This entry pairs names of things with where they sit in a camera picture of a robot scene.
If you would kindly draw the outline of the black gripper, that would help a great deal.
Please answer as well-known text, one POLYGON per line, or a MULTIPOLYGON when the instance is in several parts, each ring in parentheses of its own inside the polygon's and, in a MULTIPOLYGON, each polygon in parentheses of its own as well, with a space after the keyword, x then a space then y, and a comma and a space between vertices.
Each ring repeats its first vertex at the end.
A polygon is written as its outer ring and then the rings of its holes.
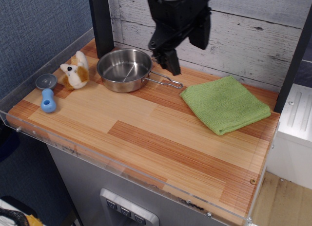
POLYGON ((209 0, 147 0, 156 29, 148 44, 157 63, 172 75, 181 74, 175 48, 188 38, 202 50, 211 27, 209 0))

